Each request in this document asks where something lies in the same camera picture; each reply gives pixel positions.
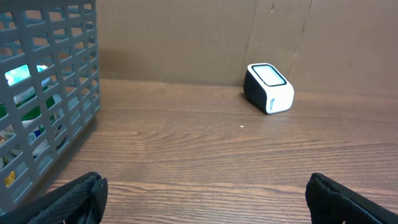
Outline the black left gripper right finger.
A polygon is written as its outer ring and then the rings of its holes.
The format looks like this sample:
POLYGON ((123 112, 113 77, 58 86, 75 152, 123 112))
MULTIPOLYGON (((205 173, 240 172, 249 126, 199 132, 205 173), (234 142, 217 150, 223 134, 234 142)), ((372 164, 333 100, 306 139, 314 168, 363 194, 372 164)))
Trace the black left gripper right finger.
POLYGON ((305 199, 313 224, 397 224, 397 214, 321 173, 313 173, 305 199))

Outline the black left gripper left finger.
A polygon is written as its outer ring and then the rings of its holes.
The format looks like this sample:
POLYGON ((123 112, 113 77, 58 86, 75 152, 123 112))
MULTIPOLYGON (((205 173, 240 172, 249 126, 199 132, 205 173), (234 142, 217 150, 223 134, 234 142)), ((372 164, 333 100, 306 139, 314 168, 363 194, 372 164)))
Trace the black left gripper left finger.
POLYGON ((108 181, 89 172, 37 200, 1 215, 1 224, 101 223, 108 199, 108 181))

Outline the yellow dish soap bottle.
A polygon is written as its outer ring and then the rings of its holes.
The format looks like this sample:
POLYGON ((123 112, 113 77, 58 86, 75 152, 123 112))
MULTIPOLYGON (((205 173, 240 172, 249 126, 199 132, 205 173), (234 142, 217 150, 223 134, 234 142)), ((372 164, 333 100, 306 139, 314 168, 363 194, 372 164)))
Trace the yellow dish soap bottle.
POLYGON ((4 185, 9 188, 16 180, 16 173, 14 171, 10 172, 4 179, 4 185))

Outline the green lid white jar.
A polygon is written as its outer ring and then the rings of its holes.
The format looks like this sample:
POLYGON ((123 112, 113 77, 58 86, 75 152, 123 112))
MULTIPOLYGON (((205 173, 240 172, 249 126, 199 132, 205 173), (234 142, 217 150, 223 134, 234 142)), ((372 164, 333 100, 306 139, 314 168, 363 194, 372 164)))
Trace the green lid white jar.
MULTIPOLYGON (((28 88, 27 90, 22 91, 18 95, 14 97, 14 101, 16 103, 17 107, 20 107, 26 103, 28 103, 30 100, 33 100, 36 97, 35 91, 33 87, 28 88)), ((54 98, 51 96, 46 100, 46 106, 47 108, 51 108, 55 104, 54 98)), ((36 106, 26 114, 22 115, 21 122, 23 127, 28 127, 30 126, 42 113, 40 112, 40 106, 36 106)), ((6 107, 4 103, 1 103, 1 118, 5 117, 7 115, 6 107)), ((50 122, 53 124, 56 122, 56 120, 59 118, 59 113, 56 112, 55 114, 50 116, 50 122)), ((45 131, 45 126, 43 123, 39 124, 36 128, 34 128, 29 134, 27 134, 27 140, 28 143, 31 145, 34 141, 36 141, 37 138, 39 138, 45 131)), ((15 129, 13 125, 9 125, 3 130, 1 130, 1 145, 6 143, 10 138, 12 138, 15 135, 15 129)), ((41 153, 43 153, 46 148, 49 147, 49 141, 47 139, 44 139, 32 152, 32 157, 36 158, 39 156, 41 153)), ((18 156, 21 153, 21 144, 17 143, 15 146, 12 147, 7 152, 3 152, 1 155, 5 156, 6 154, 13 154, 15 156, 18 156)))

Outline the teal snack packet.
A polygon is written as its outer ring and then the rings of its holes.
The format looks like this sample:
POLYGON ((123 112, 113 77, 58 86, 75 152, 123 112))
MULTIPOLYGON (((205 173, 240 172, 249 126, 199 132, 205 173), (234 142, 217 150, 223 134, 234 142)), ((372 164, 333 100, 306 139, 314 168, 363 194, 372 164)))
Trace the teal snack packet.
MULTIPOLYGON (((37 65, 37 71, 42 72, 46 70, 48 67, 46 65, 37 65)), ((21 67, 15 68, 5 73, 5 77, 9 86, 13 86, 16 83, 19 83, 30 77, 29 68, 27 65, 23 65, 21 67)), ((48 77, 45 80, 41 81, 42 86, 48 85, 51 78, 48 77)))

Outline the white black barcode scanner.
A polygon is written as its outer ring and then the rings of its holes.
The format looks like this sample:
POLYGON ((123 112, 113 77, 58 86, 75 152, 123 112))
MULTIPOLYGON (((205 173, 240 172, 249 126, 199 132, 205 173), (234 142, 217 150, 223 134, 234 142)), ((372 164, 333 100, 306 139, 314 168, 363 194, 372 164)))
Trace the white black barcode scanner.
POLYGON ((247 66, 243 90, 246 99, 266 114, 287 111, 293 105, 292 84, 269 63, 247 66))

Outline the grey plastic mesh basket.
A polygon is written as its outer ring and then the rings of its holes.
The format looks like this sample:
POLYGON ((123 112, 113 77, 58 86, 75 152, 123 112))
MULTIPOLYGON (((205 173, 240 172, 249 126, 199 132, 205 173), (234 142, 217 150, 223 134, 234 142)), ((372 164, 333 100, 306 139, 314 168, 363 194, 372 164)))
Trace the grey plastic mesh basket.
POLYGON ((1 154, 21 144, 21 153, 1 155, 1 213, 17 208, 41 183, 72 144, 87 130, 100 109, 99 50, 95 0, 1 2, 1 103, 7 115, 1 130, 13 125, 15 135, 1 145, 1 154), (30 77, 9 86, 5 73, 27 65, 30 77), (42 72, 37 65, 46 65, 42 72), (41 81, 50 77, 48 85, 41 81), (14 97, 33 87, 36 97, 17 107, 14 97), (55 104, 47 108, 46 100, 55 104), (21 118, 36 106, 42 113, 30 126, 21 118), (51 124, 50 116, 59 113, 51 124), (29 134, 39 124, 44 133, 31 145, 29 134), (36 158, 44 140, 49 147, 36 158), (4 179, 16 173, 7 188, 4 179))

